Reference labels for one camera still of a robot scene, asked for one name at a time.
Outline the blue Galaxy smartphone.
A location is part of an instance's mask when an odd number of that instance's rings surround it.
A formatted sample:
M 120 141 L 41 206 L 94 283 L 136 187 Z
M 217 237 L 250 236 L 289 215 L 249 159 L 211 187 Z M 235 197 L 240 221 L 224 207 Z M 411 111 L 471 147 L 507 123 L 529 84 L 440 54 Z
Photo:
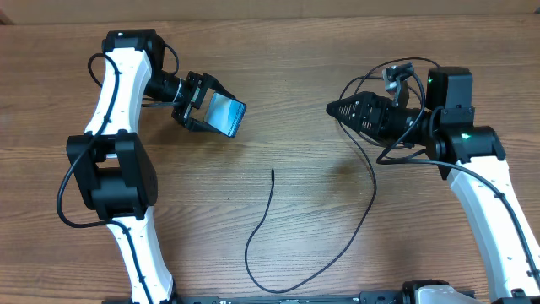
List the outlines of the blue Galaxy smartphone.
M 234 138 L 245 113 L 245 103 L 215 92 L 204 121 L 228 138 Z

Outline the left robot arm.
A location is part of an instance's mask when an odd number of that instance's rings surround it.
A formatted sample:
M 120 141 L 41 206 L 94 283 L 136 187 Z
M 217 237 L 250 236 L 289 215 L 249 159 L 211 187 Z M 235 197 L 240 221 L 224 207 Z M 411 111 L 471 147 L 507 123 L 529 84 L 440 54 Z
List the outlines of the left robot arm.
M 154 29 L 113 30 L 102 41 L 105 76 L 92 119 L 67 140 L 70 167 L 86 207 L 97 213 L 120 249 L 131 283 L 130 303 L 179 303 L 154 225 L 158 180 L 138 136 L 144 98 L 170 106 L 192 132 L 233 138 L 246 113 L 214 76 L 190 72 L 185 79 L 163 69 L 170 46 Z

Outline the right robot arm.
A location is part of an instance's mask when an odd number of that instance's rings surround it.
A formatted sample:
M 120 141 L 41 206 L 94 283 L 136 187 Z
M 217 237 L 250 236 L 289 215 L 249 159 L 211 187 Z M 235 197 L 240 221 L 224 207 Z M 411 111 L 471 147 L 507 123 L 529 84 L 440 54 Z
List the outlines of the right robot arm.
M 495 130 L 474 123 L 473 76 L 435 66 L 408 107 L 410 63 L 386 68 L 388 96 L 363 91 L 327 104 L 326 112 L 381 145 L 381 165 L 432 165 L 464 209 L 484 263 L 493 303 L 539 301 L 539 244 L 510 179 Z

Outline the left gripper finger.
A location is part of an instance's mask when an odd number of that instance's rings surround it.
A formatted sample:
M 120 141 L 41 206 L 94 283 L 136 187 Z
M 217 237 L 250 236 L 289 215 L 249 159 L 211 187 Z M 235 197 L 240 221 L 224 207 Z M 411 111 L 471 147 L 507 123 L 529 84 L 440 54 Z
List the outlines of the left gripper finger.
M 206 122 L 201 122 L 197 119 L 194 119 L 192 117 L 188 117 L 185 122 L 185 128 L 190 132 L 203 132 L 203 133 L 217 133 L 221 134 L 221 132 L 215 128 L 212 127 L 210 124 Z
M 214 76 L 205 75 L 205 85 L 222 96 L 235 100 L 236 97 L 232 95 Z

